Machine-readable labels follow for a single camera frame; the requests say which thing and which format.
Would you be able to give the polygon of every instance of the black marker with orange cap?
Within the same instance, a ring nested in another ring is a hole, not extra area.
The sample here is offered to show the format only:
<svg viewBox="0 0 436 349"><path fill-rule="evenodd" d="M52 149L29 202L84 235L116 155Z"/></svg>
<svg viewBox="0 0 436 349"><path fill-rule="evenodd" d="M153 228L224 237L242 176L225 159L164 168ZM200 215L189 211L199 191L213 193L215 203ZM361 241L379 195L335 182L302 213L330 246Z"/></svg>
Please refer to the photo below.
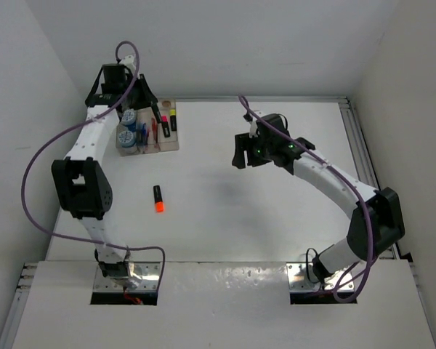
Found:
<svg viewBox="0 0 436 349"><path fill-rule="evenodd" d="M165 210L163 198L161 197L160 185L153 186L153 198L155 199L155 210L160 213Z"/></svg>

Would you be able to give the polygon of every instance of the white wall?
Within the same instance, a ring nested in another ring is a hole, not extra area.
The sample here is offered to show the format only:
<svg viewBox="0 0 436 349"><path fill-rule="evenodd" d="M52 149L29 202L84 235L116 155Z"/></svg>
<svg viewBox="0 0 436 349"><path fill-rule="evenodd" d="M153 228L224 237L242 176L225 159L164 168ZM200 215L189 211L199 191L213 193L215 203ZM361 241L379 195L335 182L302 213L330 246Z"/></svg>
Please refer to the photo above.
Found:
<svg viewBox="0 0 436 349"><path fill-rule="evenodd" d="M380 183L400 195L436 337L436 0L400 3L355 104Z"/></svg>
<svg viewBox="0 0 436 349"><path fill-rule="evenodd" d="M81 92L113 44L160 95L345 95L398 0L26 0Z"/></svg>
<svg viewBox="0 0 436 349"><path fill-rule="evenodd" d="M48 243L21 208L25 165L52 135L84 117L82 98L27 4L0 0L0 334L23 263L43 258ZM74 136L49 149L31 172L29 204L48 228L58 205L50 165Z"/></svg>

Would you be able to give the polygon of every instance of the wall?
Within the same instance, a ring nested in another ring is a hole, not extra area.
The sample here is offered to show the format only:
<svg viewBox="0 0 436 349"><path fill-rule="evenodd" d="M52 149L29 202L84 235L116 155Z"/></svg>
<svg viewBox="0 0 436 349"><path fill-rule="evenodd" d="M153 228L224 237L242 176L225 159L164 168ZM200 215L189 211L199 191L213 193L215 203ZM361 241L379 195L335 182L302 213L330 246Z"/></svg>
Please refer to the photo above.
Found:
<svg viewBox="0 0 436 349"><path fill-rule="evenodd" d="M48 244L21 208L25 165L52 135L84 117L82 98L26 3L0 0L0 334L23 263L42 259ZM29 205L47 228L58 205L50 165L74 136L49 149L31 172Z"/></svg>
<svg viewBox="0 0 436 349"><path fill-rule="evenodd" d="M436 338L436 0L400 3L355 104L379 181L400 194Z"/></svg>
<svg viewBox="0 0 436 349"><path fill-rule="evenodd" d="M135 42L160 95L345 95L398 0L26 0L81 93Z"/></svg>

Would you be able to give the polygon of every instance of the gray wall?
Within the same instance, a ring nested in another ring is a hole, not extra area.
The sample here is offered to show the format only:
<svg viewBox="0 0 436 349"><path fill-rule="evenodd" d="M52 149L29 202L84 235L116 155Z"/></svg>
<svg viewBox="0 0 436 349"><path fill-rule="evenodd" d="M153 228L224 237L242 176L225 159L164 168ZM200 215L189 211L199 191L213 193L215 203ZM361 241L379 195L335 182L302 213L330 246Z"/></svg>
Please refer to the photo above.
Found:
<svg viewBox="0 0 436 349"><path fill-rule="evenodd" d="M345 95L398 0L27 0L81 92L130 39L160 95Z"/></svg>
<svg viewBox="0 0 436 349"><path fill-rule="evenodd" d="M25 165L38 147L85 117L84 104L24 0L0 0L0 334L25 261L45 256L48 240L20 203ZM31 172L28 200L45 227L58 202L50 165L72 137L43 154Z"/></svg>
<svg viewBox="0 0 436 349"><path fill-rule="evenodd" d="M355 99L380 183L400 194L436 337L436 0L400 3Z"/></svg>

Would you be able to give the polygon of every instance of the purple cable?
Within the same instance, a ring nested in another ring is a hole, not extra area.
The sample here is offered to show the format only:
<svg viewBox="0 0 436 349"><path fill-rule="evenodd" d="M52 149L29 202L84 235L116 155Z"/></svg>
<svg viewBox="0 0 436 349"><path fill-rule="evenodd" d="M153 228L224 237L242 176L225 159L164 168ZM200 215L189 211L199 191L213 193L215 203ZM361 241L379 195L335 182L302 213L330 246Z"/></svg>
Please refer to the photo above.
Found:
<svg viewBox="0 0 436 349"><path fill-rule="evenodd" d="M340 303L349 303L352 302L353 300L355 300L358 295L362 292L363 287L365 287L367 279L368 279L368 275L370 274L370 269L371 266L373 265L373 245L374 245L374 241L373 241L373 228L371 226L371 219L370 219L370 214L368 213L368 208L366 206L365 200L363 200L361 194L358 192L357 188L346 178L344 177L344 175L342 175L342 173L340 173L337 169L335 169L334 167L332 167L329 163L327 163L326 161L324 161L321 157L319 157L317 154L313 153L310 149L307 149L307 147L305 147L303 144L301 144L300 142L297 142L296 140L293 140L292 138L290 138L288 135L284 134L283 132L279 131L278 129L276 129L275 127L273 127L272 125L268 124L265 120L263 120L260 116L258 116L249 106L249 102L247 100L247 98L245 98L243 95L239 95L239 102L241 102L242 106L247 110L247 112L252 115L254 118L256 118L258 121L260 121L262 124L264 124L266 127L268 127L269 129L271 129L274 133L276 133L277 135L281 136L282 138L288 140L289 142L295 144L297 147L301 148L305 153L308 153L309 155L311 155L316 161L318 161L320 164L322 165L326 165L326 168L336 177L338 177L342 182L345 183L345 185L347 185L347 187L349 187L349 189L355 194L355 196L357 196L358 198L358 202L360 203L360 207L362 208L363 211L363 217L365 218L365 224L366 224L366 230L367 230L367 236L368 236L368 247L367 247L367 258L366 258L366 266L365 266L365 270L361 273L359 273L358 275L355 276L355 278L358 278L360 275L363 274L362 279L360 280L360 284L358 285L358 288L355 290L355 292L350 295L347 298L341 298L337 291L339 290L339 285L338 283L347 275L347 273L349 271L351 271L355 265L351 265L343 274L342 277L339 279L339 282L336 283L336 286L330 290L331 292L333 292L333 296L334 299L337 302Z"/></svg>
<svg viewBox="0 0 436 349"><path fill-rule="evenodd" d="M125 45L125 44L128 44L130 47L132 47L132 49L134 50L134 53L136 55L136 58L137 58L136 71L134 73L134 77L135 77L139 73L139 66L140 66L140 64L139 64L139 51L137 50L137 47L132 42L130 42L130 41L122 41L116 47L116 56L118 57L118 50L119 50L119 48L121 46ZM117 100L116 103L113 104L109 109L107 109L103 113L100 113L99 115L95 116L93 119L86 120L84 122L81 122L80 124L74 125L72 127L69 127L67 129L61 131L58 135L54 136L52 139L50 139L48 142L46 142L43 146L41 146L36 151L36 153L34 154L32 159L29 161L29 164L26 167L26 170L24 171L23 181L21 182L21 204L23 205L24 213L25 213L26 217L29 219L29 221L37 229L39 229L42 233L45 233L48 236L55 236L57 238L66 238L68 240L74 240L74 241L90 242L92 244L99 244L99 245L103 245L104 244L104 245L112 247L114 249L122 249L124 251L147 251L147 250L151 250L151 249L157 249L158 251L161 252L161 255L162 255L161 272L160 272L160 276L158 277L158 285L157 285L157 291L158 291L158 289L160 288L161 279L163 278L163 272L164 272L165 262L166 262L165 250L163 248L161 248L159 246L147 246L147 247L119 246L119 245L115 245L115 244L106 244L103 241L92 240L90 238L78 238L76 236L69 236L69 235L54 233L54 232L52 232L50 230L47 230L42 225L38 224L37 221L32 217L31 213L29 212L28 205L26 203L26 198L25 198L25 188L26 188L26 182L28 180L29 171L31 170L31 167L33 166L34 162L36 162L36 159L39 157L39 155L41 155L41 153L49 145L51 145L55 140L60 139L62 136L66 135L69 132L74 131L75 129L80 129L80 128L86 126L87 124L90 124L91 122L93 122L96 119L101 119L102 117L108 115L111 111L115 110L120 104L122 104L122 102L126 99L127 95L131 92L132 87L134 86L135 81L136 81L136 79L132 79L131 80L131 82L129 83L126 91L122 94L122 96L119 98L119 100Z"/></svg>

